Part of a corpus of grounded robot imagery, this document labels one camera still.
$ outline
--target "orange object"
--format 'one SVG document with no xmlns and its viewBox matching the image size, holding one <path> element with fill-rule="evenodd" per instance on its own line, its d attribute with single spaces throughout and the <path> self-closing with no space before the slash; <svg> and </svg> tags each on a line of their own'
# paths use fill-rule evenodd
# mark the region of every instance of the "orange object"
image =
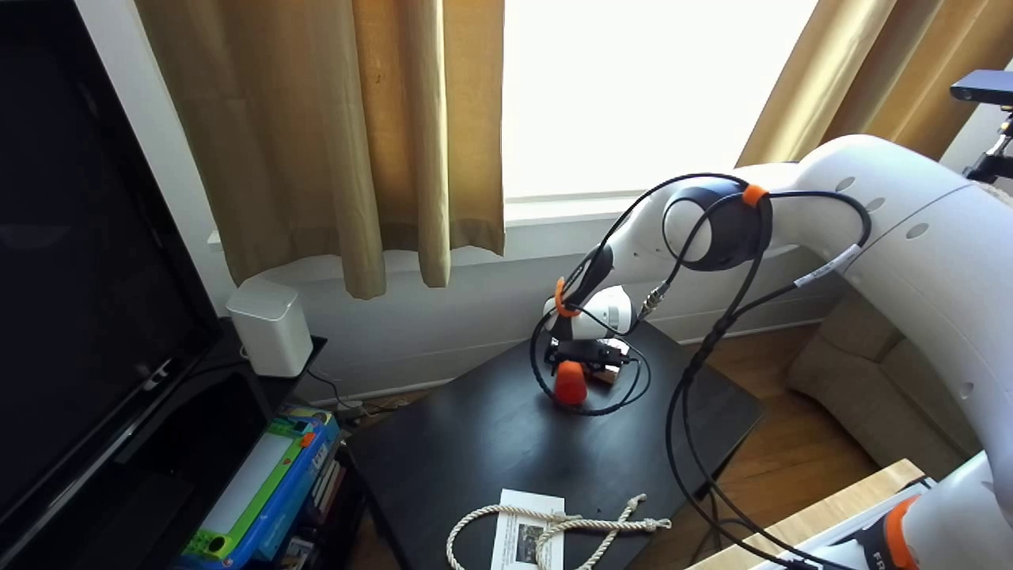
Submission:
<svg viewBox="0 0 1013 570">
<path fill-rule="evenodd" d="M 739 199 L 745 199 L 751 210 L 755 210 L 755 203 L 767 199 L 767 191 L 751 185 L 748 191 L 739 191 Z"/>
<path fill-rule="evenodd" d="M 559 409 L 579 409 L 584 395 L 588 395 L 588 382 L 583 379 L 583 365 L 579 360 L 559 360 L 556 388 L 555 388 L 556 406 Z"/>
<path fill-rule="evenodd" d="M 891 507 L 886 512 L 886 523 L 883 523 L 883 534 L 886 534 L 886 548 L 888 548 L 888 562 L 897 570 L 918 570 L 918 562 L 906 541 L 906 528 L 902 528 L 902 520 L 906 512 L 912 510 L 913 500 L 902 500 L 898 507 Z"/>
<path fill-rule="evenodd" d="M 555 291 L 556 318 L 576 319 L 579 311 L 563 304 L 563 287 L 565 287 L 565 280 L 556 280 L 556 291 Z"/>
</svg>

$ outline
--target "black cable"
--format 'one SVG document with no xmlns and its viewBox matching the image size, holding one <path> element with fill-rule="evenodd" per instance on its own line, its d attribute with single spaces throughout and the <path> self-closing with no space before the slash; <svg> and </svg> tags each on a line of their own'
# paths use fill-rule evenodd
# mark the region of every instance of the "black cable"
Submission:
<svg viewBox="0 0 1013 570">
<path fill-rule="evenodd" d="M 287 393 L 287 400 L 293 401 L 293 406 L 304 406 L 304 409 L 312 409 L 308 400 L 301 400 L 296 393 Z"/>
<path fill-rule="evenodd" d="M 597 253 L 597 249 L 607 244 L 607 237 L 631 218 L 631 213 L 633 213 L 643 199 L 649 199 L 653 194 L 657 194 L 657 191 L 667 186 L 667 185 L 691 182 L 691 179 L 702 179 L 702 175 L 670 179 L 670 182 L 646 191 L 643 198 L 635 198 L 633 205 L 605 231 L 602 244 L 597 244 L 593 253 Z M 717 205 L 725 205 L 725 203 L 731 203 L 731 199 L 736 199 L 736 198 L 714 199 L 714 203 L 695 218 L 695 226 L 691 229 L 691 235 L 687 235 L 687 242 L 682 242 L 682 246 L 680 246 L 677 253 L 674 253 L 674 246 L 670 246 L 670 242 L 667 242 L 667 235 L 665 235 L 665 221 L 667 221 L 667 213 L 670 213 L 674 203 L 665 205 L 665 213 L 661 213 L 661 242 L 665 242 L 667 253 L 674 253 L 674 263 L 670 263 L 665 283 L 661 283 L 653 296 L 665 296 L 665 287 L 667 287 L 667 284 L 674 283 L 674 277 L 680 274 L 680 267 L 682 267 L 682 261 L 687 261 L 687 253 L 691 253 L 699 229 L 706 226 L 706 218 L 710 218 Z M 543 318 L 536 322 L 536 329 L 532 329 L 528 360 L 532 360 L 532 373 L 536 373 L 542 393 L 551 400 L 551 389 L 546 389 L 546 382 L 543 382 L 543 378 L 542 378 L 542 368 L 539 368 L 539 350 L 536 350 L 539 333 L 543 329 L 546 319 L 551 319 L 551 313 L 543 313 Z M 677 476 L 674 453 L 670 453 L 670 431 L 665 431 L 665 449 L 667 449 L 667 465 L 670 465 L 670 476 L 674 476 L 677 487 L 687 495 L 691 507 L 692 507 L 702 520 L 710 520 L 710 516 L 702 512 L 702 507 L 695 505 L 695 497 L 691 497 L 682 477 Z"/>
<path fill-rule="evenodd" d="M 228 370 L 228 368 L 242 365 L 242 360 L 248 360 L 248 354 L 228 354 L 228 357 L 198 360 L 186 378 Z"/>
<path fill-rule="evenodd" d="M 532 368 L 532 378 L 542 388 L 542 393 L 555 401 L 555 393 L 551 393 L 551 388 L 542 373 L 542 365 L 539 365 L 539 338 L 542 338 L 542 329 L 546 319 L 551 319 L 551 313 L 542 313 L 542 319 L 536 322 L 536 329 L 528 336 L 528 368 Z M 633 360 L 635 370 L 633 370 L 631 389 L 618 401 L 605 406 L 605 409 L 559 409 L 559 406 L 556 409 L 573 413 L 573 416 L 610 416 L 610 413 L 620 413 L 620 409 L 633 406 L 635 400 L 643 400 L 653 388 L 653 368 L 643 357 L 625 357 L 625 360 Z"/>
<path fill-rule="evenodd" d="M 691 551 L 691 563 L 695 563 L 702 558 L 706 541 L 711 544 L 710 551 L 722 551 L 722 520 L 717 520 L 717 497 L 711 492 L 706 492 L 706 507 L 710 507 L 710 525 L 699 534 L 695 548 Z"/>
<path fill-rule="evenodd" d="M 646 194 L 640 194 L 640 198 L 620 213 L 620 218 L 610 221 L 610 229 L 605 231 L 605 237 L 597 242 L 595 249 L 602 249 L 602 246 L 607 244 L 607 237 L 635 213 L 640 203 L 646 203 L 649 198 L 655 198 L 657 191 L 665 191 L 665 186 L 670 186 L 670 185 L 692 182 L 692 179 L 722 179 L 722 182 L 745 185 L 739 179 L 735 179 L 735 175 L 729 175 L 729 172 L 691 172 L 691 175 L 667 179 L 667 182 L 649 186 Z"/>
<path fill-rule="evenodd" d="M 677 253 L 674 253 L 674 246 L 670 246 L 670 242 L 667 242 L 667 235 L 665 235 L 667 216 L 670 216 L 670 210 L 677 205 L 677 199 L 670 199 L 670 203 L 665 205 L 665 213 L 661 213 L 661 244 L 665 244 L 665 249 L 674 256 L 674 263 L 670 263 L 665 283 L 655 284 L 655 287 L 643 298 L 643 304 L 640 304 L 640 311 L 635 311 L 635 318 L 633 318 L 631 333 L 633 333 L 633 329 L 646 319 L 646 313 L 665 298 L 665 291 L 670 287 L 674 277 L 682 270 L 687 253 L 691 253 L 695 235 L 702 231 L 706 218 L 710 218 L 711 213 L 717 213 L 722 205 L 735 203 L 735 199 L 736 199 L 736 198 L 722 198 L 722 199 L 714 199 L 711 205 L 706 205 L 702 216 L 692 221 L 692 229 L 691 229 L 691 235 L 687 235 L 687 244 L 682 244 Z"/>
<path fill-rule="evenodd" d="M 309 368 L 308 368 L 308 378 L 316 379 L 316 382 L 323 382 L 323 388 L 328 388 L 328 393 L 334 395 L 334 401 L 340 401 L 340 389 L 339 389 L 334 379 L 328 379 L 328 378 L 323 378 L 323 373 L 316 373 L 316 370 L 309 370 Z"/>
<path fill-rule="evenodd" d="M 837 566 L 837 563 L 831 563 L 831 562 L 822 562 L 822 558 L 812 558 L 812 553 L 807 553 L 807 551 L 790 548 L 789 541 L 770 534 L 770 532 L 767 532 L 760 523 L 752 523 L 745 510 L 736 510 L 736 507 L 729 500 L 729 495 L 717 487 L 717 483 L 706 472 L 706 465 L 702 465 L 702 459 L 699 459 L 699 449 L 695 449 L 695 439 L 692 439 L 691 389 L 692 389 L 692 379 L 695 379 L 702 360 L 706 360 L 706 357 L 711 354 L 711 350 L 725 338 L 725 333 L 736 322 L 736 318 L 745 318 L 748 311 L 752 311 L 752 306 L 760 306 L 760 304 L 767 304 L 767 300 L 774 300 L 774 298 L 794 291 L 794 284 L 784 284 L 784 287 L 774 287 L 774 291 L 770 291 L 770 296 L 763 296 L 763 298 L 736 306 L 736 304 L 745 300 L 748 287 L 752 284 L 752 280 L 755 280 L 755 274 L 760 274 L 760 263 L 763 263 L 763 253 L 752 256 L 751 274 L 745 277 L 735 300 L 725 306 L 725 313 L 722 313 L 722 318 L 714 319 L 714 326 L 706 333 L 706 338 L 699 343 L 699 350 L 691 354 L 691 365 L 682 368 L 680 382 L 677 382 L 677 389 L 674 389 L 670 400 L 667 400 L 667 413 L 665 413 L 665 455 L 667 455 L 667 470 L 670 470 L 670 476 L 677 477 L 677 487 L 687 495 L 687 484 L 680 483 L 680 472 L 677 472 L 677 462 L 674 462 L 674 445 L 670 445 L 674 409 L 677 409 L 677 401 L 680 401 L 687 449 L 691 449 L 691 459 L 692 459 L 695 472 L 702 476 L 702 484 L 710 487 L 710 495 L 722 497 L 722 505 L 729 505 L 729 507 L 735 510 L 735 516 L 736 516 L 748 528 L 752 528 L 752 532 L 763 534 L 767 541 L 778 544 L 782 551 L 789 551 L 789 553 L 794 553 L 794 558 L 804 558 L 804 562 L 810 562 L 810 563 L 820 563 L 820 566 Z M 695 510 L 710 525 L 714 525 L 714 528 L 717 528 L 725 540 L 731 540 L 736 548 L 748 544 L 748 541 L 735 540 L 731 532 L 725 532 L 722 523 L 714 523 L 711 516 L 706 516 L 692 495 L 687 495 L 687 500 L 692 505 L 692 510 Z M 778 563 L 778 566 L 799 566 L 799 562 L 782 562 L 782 558 L 772 558 L 772 553 L 767 553 L 767 551 L 760 551 L 760 548 L 748 548 L 748 551 L 755 553 L 755 558 L 763 558 L 763 562 L 770 562 L 770 563 Z"/>
<path fill-rule="evenodd" d="M 593 311 L 584 311 L 584 306 L 579 306 L 579 313 L 584 313 L 584 318 L 595 319 L 607 336 L 615 336 L 615 326 L 605 322 L 597 313 L 593 313 Z"/>
<path fill-rule="evenodd" d="M 848 194 L 831 194 L 831 191 L 790 191 L 790 194 L 767 194 L 770 199 L 804 199 L 804 198 L 816 198 L 816 199 L 836 199 L 836 203 L 845 203 L 855 216 L 859 216 L 859 226 L 861 226 L 861 235 L 859 235 L 859 246 L 866 244 L 866 237 L 874 235 L 874 218 L 866 216 L 866 210 L 850 199 Z"/>
</svg>

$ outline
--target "black table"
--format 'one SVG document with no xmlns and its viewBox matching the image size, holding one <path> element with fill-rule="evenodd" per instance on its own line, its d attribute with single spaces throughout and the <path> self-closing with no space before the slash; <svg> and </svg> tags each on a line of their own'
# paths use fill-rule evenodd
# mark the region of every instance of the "black table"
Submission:
<svg viewBox="0 0 1013 570">
<path fill-rule="evenodd" d="M 682 507 L 687 497 L 665 462 L 665 409 L 691 351 L 653 326 L 640 326 L 631 346 L 649 360 L 653 389 L 615 416 L 556 413 L 532 379 L 520 346 L 359 429 L 347 439 L 347 465 L 402 566 L 445 566 L 445 532 L 476 507 L 497 505 L 502 487 L 556 495 L 565 512 L 605 520 L 615 520 L 633 495 L 646 495 L 635 520 Z M 692 445 L 714 476 L 752 429 L 760 401 L 702 370 L 691 409 Z M 687 487 L 702 492 L 706 477 L 691 465 L 680 422 L 670 431 Z M 483 516 L 460 534 L 454 558 L 468 570 L 488 566 L 495 520 Z M 602 566 L 625 566 L 649 540 L 620 534 Z M 602 534 L 565 532 L 565 566 L 584 562 L 597 541 Z"/>
</svg>

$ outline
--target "wire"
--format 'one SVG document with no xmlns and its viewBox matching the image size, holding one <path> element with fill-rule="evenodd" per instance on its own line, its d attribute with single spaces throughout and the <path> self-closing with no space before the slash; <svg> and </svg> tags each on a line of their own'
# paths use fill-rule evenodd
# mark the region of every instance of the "wire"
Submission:
<svg viewBox="0 0 1013 570">
<path fill-rule="evenodd" d="M 699 541 L 695 541 L 695 548 L 692 548 L 692 553 L 691 553 L 691 563 L 695 563 L 699 558 L 702 558 L 702 548 L 706 548 L 706 541 L 711 541 L 711 551 L 722 551 L 722 520 L 717 520 L 717 497 L 711 495 L 711 492 L 706 492 L 706 507 L 710 507 L 710 525 L 706 525 L 706 532 L 699 534 Z"/>
<path fill-rule="evenodd" d="M 670 186 L 670 185 L 692 182 L 692 179 L 722 179 L 722 182 L 736 182 L 736 185 L 745 185 L 739 179 L 725 175 L 725 172 L 691 172 L 691 175 L 667 179 L 667 182 L 649 186 L 646 194 L 640 194 L 640 198 L 620 213 L 620 218 L 610 221 L 610 229 L 605 231 L 605 237 L 597 242 L 595 249 L 602 249 L 602 246 L 607 244 L 607 237 L 633 216 L 633 210 L 635 210 L 640 203 L 646 203 L 649 198 L 655 198 L 657 191 L 665 191 L 665 186 Z"/>
<path fill-rule="evenodd" d="M 691 235 L 687 235 L 687 242 L 682 242 L 680 249 L 674 249 L 674 246 L 670 246 L 670 237 L 665 235 L 667 216 L 670 216 L 670 210 L 677 205 L 677 199 L 670 199 L 670 203 L 665 205 L 665 213 L 661 213 L 661 244 L 665 244 L 665 249 L 674 256 L 674 263 L 670 263 L 665 283 L 655 284 L 655 287 L 643 298 L 643 304 L 640 304 L 640 311 L 635 311 L 635 318 L 633 318 L 631 333 L 633 333 L 640 322 L 646 322 L 649 311 L 665 298 L 665 291 L 670 287 L 674 277 L 682 270 L 687 253 L 691 253 L 695 235 L 702 231 L 706 218 L 710 218 L 711 213 L 717 213 L 722 205 L 735 203 L 735 199 L 736 199 L 736 198 L 722 198 L 722 199 L 714 199 L 711 205 L 706 205 L 702 216 L 695 218 L 695 226 L 691 229 Z"/>
<path fill-rule="evenodd" d="M 848 203 L 855 213 L 861 213 L 861 242 L 859 242 L 859 244 L 865 244 L 866 235 L 871 235 L 871 218 L 866 218 L 866 213 L 865 213 L 855 199 L 848 199 L 848 198 L 841 198 L 841 194 L 827 194 L 827 198 L 836 198 L 836 199 Z M 691 449 L 691 459 L 692 459 L 695 472 L 702 476 L 706 492 L 710 492 L 711 497 L 722 497 L 722 505 L 729 505 L 729 507 L 735 510 L 735 516 L 739 520 L 739 525 L 752 528 L 752 532 L 763 534 L 767 541 L 772 541 L 772 544 L 778 544 L 782 551 L 789 551 L 789 553 L 794 553 L 794 558 L 804 558 L 804 562 L 772 558 L 772 553 L 748 544 L 745 540 L 725 532 L 722 520 L 710 516 L 710 512 L 699 507 L 699 500 L 687 492 L 687 484 L 682 484 L 682 477 L 680 477 L 680 472 L 677 472 L 670 429 L 665 429 L 667 470 L 670 470 L 677 487 L 682 492 L 682 497 L 691 500 L 691 507 L 692 507 L 711 528 L 717 528 L 717 534 L 731 540 L 736 548 L 745 548 L 745 551 L 751 551 L 751 553 L 755 553 L 755 558 L 763 558 L 763 562 L 770 562 L 770 563 L 778 563 L 778 566 L 807 566 L 807 563 L 837 566 L 837 563 L 831 563 L 831 562 L 812 558 L 812 553 L 807 553 L 807 551 L 798 551 L 798 548 L 790 548 L 789 541 L 770 534 L 770 532 L 767 532 L 760 523 L 752 523 L 739 507 L 735 507 L 735 505 L 729 500 L 729 495 L 717 487 L 717 483 L 710 476 L 710 470 L 702 465 L 699 449 L 695 449 L 695 439 L 692 439 L 691 389 L 692 389 L 692 379 L 695 379 L 702 360 L 711 354 L 711 350 L 722 343 L 722 336 L 736 322 L 736 318 L 745 318 L 748 311 L 752 311 L 752 306 L 760 306 L 760 304 L 770 304 L 770 300 L 774 300 L 774 298 L 782 298 L 782 296 L 789 296 L 789 291 L 798 287 L 798 284 L 784 284 L 784 287 L 774 287 L 774 291 L 770 291 L 770 296 L 760 296 L 755 300 L 751 300 L 751 304 L 739 306 L 748 287 L 751 287 L 752 280 L 755 280 L 760 263 L 763 263 L 763 253 L 752 256 L 752 263 L 751 263 L 751 270 L 748 270 L 736 296 L 731 298 L 729 311 L 714 319 L 714 326 L 706 333 L 706 338 L 699 343 L 699 350 L 691 354 L 691 365 L 682 368 L 680 382 L 677 382 L 677 389 L 670 393 L 667 413 L 665 413 L 665 425 L 674 425 L 674 409 L 680 406 L 680 422 L 682 422 L 682 435 L 687 435 L 687 449 Z"/>
<path fill-rule="evenodd" d="M 539 338 L 542 338 L 542 329 L 543 329 L 546 319 L 551 319 L 551 313 L 542 313 L 542 319 L 536 322 L 536 329 L 528 336 L 528 368 L 532 368 L 532 378 L 542 388 L 542 393 L 555 401 L 555 393 L 551 393 L 551 388 L 546 388 L 546 379 L 542 373 L 542 365 L 539 365 Z M 559 409 L 559 406 L 556 409 L 559 413 L 573 413 L 573 416 L 610 416 L 610 413 L 620 413 L 620 409 L 633 406 L 635 400 L 643 400 L 653 389 L 655 373 L 653 373 L 649 360 L 640 357 L 640 354 L 631 354 L 625 360 L 635 365 L 635 368 L 633 368 L 631 389 L 618 401 L 602 406 L 602 409 Z"/>
<path fill-rule="evenodd" d="M 328 393 L 334 395 L 334 401 L 340 401 L 340 389 L 339 389 L 334 379 L 328 379 L 328 378 L 323 378 L 323 373 L 316 373 L 316 370 L 309 370 L 309 368 L 308 368 L 308 378 L 316 379 L 316 382 L 323 382 L 323 388 L 328 388 Z"/>
<path fill-rule="evenodd" d="M 831 191 L 790 191 L 790 194 L 767 194 L 770 199 L 804 199 L 804 198 L 816 198 L 816 199 L 836 199 L 836 203 L 845 203 L 855 216 L 859 216 L 859 226 L 861 226 L 861 237 L 855 242 L 859 246 L 866 244 L 866 237 L 874 235 L 874 218 L 866 216 L 866 210 L 850 199 L 848 194 L 831 194 Z"/>
<path fill-rule="evenodd" d="M 242 354 L 228 354 L 228 357 L 211 357 L 211 360 L 198 360 L 190 378 L 202 378 L 202 373 L 215 373 L 215 370 L 228 370 L 235 365 L 242 365 Z"/>
<path fill-rule="evenodd" d="M 584 311 L 584 306 L 579 306 L 579 313 L 584 313 L 584 318 L 595 319 L 602 329 L 607 329 L 607 336 L 615 336 L 615 326 L 605 322 L 597 313 L 593 313 L 593 311 Z"/>
<path fill-rule="evenodd" d="M 482 516 L 491 516 L 491 512 L 500 512 L 500 516 L 514 516 L 514 520 L 536 520 L 542 523 L 543 528 L 539 532 L 539 541 L 536 541 L 536 566 L 543 566 L 542 562 L 542 551 L 543 544 L 559 534 L 559 532 L 607 532 L 602 540 L 602 544 L 579 563 L 579 570 L 584 566 L 595 566 L 607 544 L 615 541 L 618 532 L 655 532 L 655 528 L 670 528 L 670 520 L 631 520 L 633 510 L 646 500 L 646 495 L 635 495 L 625 500 L 625 510 L 618 516 L 618 520 L 583 520 L 583 516 L 565 516 L 565 512 L 539 512 L 539 510 L 526 510 L 526 507 L 509 507 L 509 505 L 488 505 L 488 507 L 477 507 L 472 512 L 465 512 L 445 534 L 445 544 L 444 544 L 444 553 L 445 553 L 445 563 L 452 570 L 462 570 L 462 563 L 454 562 L 454 534 L 482 520 Z"/>
</svg>

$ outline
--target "red ball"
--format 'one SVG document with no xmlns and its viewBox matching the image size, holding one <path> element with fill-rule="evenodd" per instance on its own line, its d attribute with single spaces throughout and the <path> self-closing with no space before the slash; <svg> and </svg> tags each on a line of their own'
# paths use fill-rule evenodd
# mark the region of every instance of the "red ball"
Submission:
<svg viewBox="0 0 1013 570">
<path fill-rule="evenodd" d="M 579 409 L 584 395 L 588 395 L 588 382 L 583 379 L 583 365 L 559 360 L 556 389 L 555 389 L 556 406 Z"/>
</svg>

